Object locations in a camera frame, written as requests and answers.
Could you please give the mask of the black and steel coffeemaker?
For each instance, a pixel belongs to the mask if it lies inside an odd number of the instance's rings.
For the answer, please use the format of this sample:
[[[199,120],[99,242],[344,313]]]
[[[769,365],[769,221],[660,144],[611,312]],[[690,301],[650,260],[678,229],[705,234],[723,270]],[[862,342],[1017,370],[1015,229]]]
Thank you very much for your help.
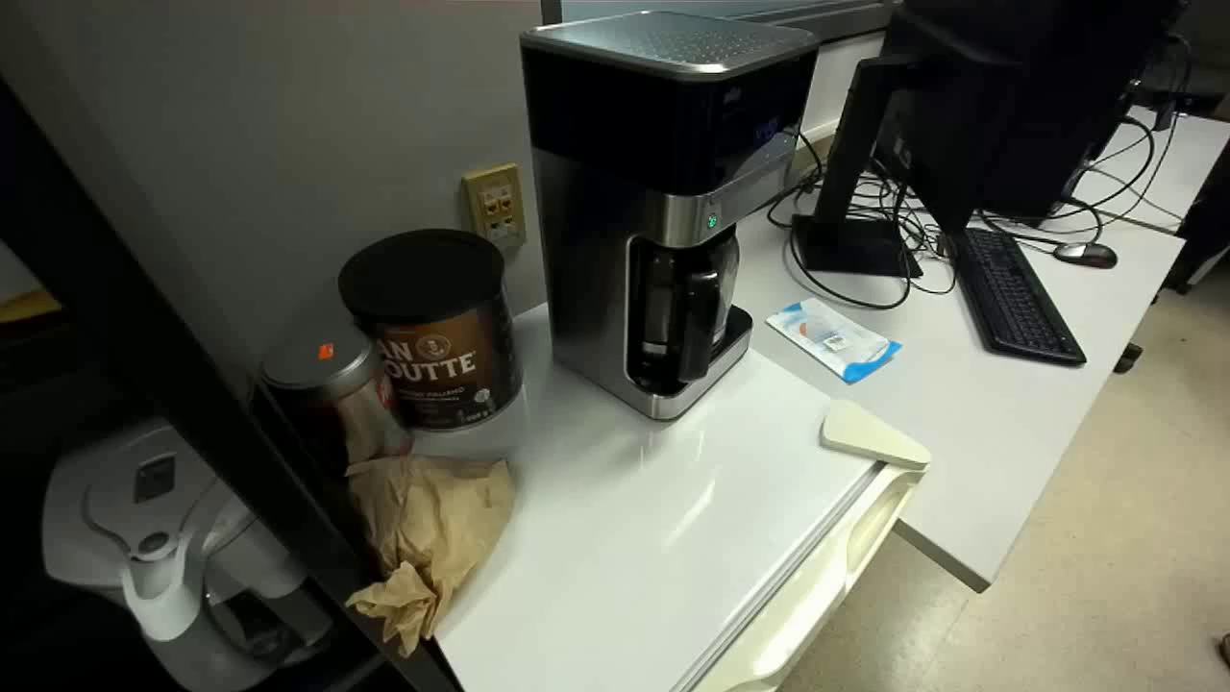
[[[518,37],[552,358],[650,417],[749,351],[737,221],[790,184],[819,37],[689,10]]]

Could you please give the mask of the brown coffee can black lid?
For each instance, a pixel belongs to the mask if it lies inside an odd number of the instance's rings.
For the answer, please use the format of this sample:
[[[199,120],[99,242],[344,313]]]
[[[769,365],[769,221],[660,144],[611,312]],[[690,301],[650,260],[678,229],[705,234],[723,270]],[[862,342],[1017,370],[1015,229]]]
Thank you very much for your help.
[[[518,392],[502,252],[472,229],[403,229],[357,251],[338,295],[371,342],[406,427],[482,424]]]

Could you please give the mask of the white mini fridge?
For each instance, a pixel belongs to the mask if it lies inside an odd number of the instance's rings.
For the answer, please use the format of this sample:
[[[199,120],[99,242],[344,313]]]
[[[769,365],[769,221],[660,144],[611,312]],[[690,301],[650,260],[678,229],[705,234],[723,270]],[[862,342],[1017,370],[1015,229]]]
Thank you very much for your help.
[[[439,629],[463,692],[776,692],[917,476],[823,442],[828,401],[740,358],[653,424],[513,318],[513,512]]]

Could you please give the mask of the blue white wipes packet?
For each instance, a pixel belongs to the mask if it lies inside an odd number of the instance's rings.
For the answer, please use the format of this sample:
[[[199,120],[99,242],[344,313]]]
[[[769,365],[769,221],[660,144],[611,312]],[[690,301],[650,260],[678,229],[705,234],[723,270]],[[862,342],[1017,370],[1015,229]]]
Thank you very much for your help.
[[[846,318],[823,301],[782,303],[769,313],[769,325],[826,365],[840,385],[862,385],[898,354],[896,339]]]

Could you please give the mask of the black monitor stand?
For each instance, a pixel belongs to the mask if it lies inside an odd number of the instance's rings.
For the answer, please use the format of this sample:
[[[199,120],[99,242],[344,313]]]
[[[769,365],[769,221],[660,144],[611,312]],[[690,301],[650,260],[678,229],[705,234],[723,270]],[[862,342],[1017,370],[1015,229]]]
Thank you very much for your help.
[[[917,275],[917,263],[892,220],[853,220],[850,204],[867,166],[872,142],[898,88],[917,61],[880,53],[855,66],[839,134],[828,142],[823,186],[809,215],[790,220],[798,263],[809,274]]]

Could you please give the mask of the beige corner pad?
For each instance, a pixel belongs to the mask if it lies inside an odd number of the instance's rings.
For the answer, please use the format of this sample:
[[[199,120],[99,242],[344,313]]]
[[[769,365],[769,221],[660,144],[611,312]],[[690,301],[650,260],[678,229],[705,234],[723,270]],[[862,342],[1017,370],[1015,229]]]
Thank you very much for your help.
[[[917,439],[896,431],[892,424],[874,417],[853,401],[839,401],[826,407],[819,439],[828,450],[886,461],[886,466],[921,467],[931,461],[931,450]]]

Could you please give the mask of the crumpled brown paper bag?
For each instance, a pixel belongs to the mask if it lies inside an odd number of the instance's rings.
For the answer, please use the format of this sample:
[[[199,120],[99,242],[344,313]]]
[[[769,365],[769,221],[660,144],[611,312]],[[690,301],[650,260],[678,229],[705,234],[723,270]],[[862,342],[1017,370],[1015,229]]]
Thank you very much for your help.
[[[380,577],[344,608],[409,657],[490,557],[513,508],[505,461],[380,458],[344,467]]]

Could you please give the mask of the glass jar with metal lid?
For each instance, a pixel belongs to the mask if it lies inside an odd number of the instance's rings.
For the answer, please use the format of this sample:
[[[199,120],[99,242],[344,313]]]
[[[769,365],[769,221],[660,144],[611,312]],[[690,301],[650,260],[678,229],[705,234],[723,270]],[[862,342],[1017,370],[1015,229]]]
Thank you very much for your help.
[[[285,335],[259,358],[259,385],[330,476],[409,447],[391,412],[384,365],[359,329],[313,325]]]

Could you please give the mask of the black computer keyboard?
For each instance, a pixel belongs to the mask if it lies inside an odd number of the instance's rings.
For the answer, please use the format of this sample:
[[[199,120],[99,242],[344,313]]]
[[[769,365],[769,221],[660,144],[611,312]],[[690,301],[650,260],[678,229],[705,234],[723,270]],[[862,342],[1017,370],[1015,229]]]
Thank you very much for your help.
[[[963,229],[947,239],[947,260],[968,301],[980,342],[991,354],[1082,365],[1082,351],[1015,239]]]

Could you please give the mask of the black computer monitor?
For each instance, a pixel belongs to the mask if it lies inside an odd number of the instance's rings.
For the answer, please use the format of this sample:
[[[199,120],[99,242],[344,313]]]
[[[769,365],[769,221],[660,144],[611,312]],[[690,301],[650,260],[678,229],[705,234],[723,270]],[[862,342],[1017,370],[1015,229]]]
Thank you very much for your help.
[[[1105,134],[1182,0],[903,0],[912,186],[944,234],[977,212],[1038,221]]]

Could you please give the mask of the black computer mouse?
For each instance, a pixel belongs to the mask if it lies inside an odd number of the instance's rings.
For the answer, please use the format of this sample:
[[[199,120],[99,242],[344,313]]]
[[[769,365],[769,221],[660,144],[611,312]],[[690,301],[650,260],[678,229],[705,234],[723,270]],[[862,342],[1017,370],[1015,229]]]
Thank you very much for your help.
[[[1082,263],[1082,270],[1115,270],[1119,263],[1119,252],[1101,242],[1060,242],[1051,251],[1056,260],[1067,260],[1067,263]]]

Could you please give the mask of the white single-serve coffee machine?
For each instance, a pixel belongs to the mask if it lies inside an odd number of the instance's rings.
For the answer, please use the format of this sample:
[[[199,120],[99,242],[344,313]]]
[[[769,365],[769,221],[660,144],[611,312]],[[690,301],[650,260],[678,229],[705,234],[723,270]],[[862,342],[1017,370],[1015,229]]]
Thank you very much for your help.
[[[250,692],[332,629],[302,566],[166,417],[52,466],[43,566],[120,603],[184,692]]]

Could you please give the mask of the beige wall outlet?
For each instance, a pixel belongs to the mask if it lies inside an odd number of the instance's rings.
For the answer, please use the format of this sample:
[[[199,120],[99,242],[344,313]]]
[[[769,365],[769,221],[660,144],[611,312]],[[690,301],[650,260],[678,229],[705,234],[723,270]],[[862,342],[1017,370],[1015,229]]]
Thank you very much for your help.
[[[513,166],[486,166],[462,176],[467,221],[502,252],[523,247],[523,184]]]

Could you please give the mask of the black shelf frame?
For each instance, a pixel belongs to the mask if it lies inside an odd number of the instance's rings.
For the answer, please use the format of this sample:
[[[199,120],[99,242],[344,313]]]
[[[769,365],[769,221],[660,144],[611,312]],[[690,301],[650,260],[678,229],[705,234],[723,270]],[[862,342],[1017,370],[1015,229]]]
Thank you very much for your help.
[[[250,416],[11,84],[0,84],[0,242],[66,303],[99,362],[175,424],[308,566],[330,603],[377,577],[357,522],[320,498],[285,434],[263,434]]]

